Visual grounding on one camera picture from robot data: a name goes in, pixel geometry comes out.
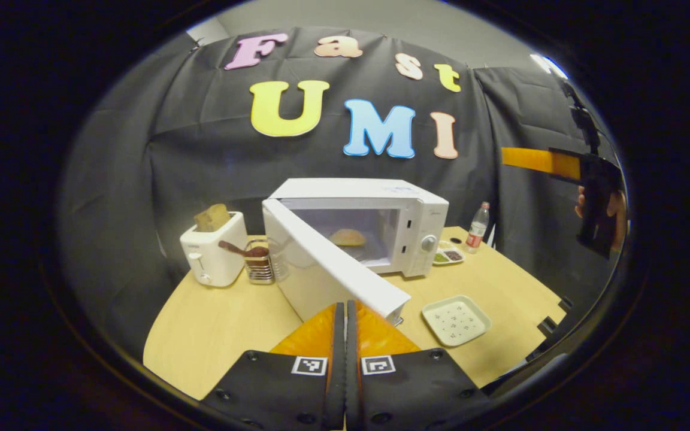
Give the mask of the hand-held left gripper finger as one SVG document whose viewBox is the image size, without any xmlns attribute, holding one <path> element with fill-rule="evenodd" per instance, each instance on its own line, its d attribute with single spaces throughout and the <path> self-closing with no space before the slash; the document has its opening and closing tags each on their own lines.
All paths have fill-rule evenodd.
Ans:
<svg viewBox="0 0 690 431">
<path fill-rule="evenodd" d="M 269 352 L 246 350 L 201 404 L 254 430 L 344 423 L 346 308 L 327 306 Z"/>
<path fill-rule="evenodd" d="M 446 349 L 421 349 L 368 306 L 348 301 L 348 430 L 449 430 L 488 405 Z"/>
</svg>

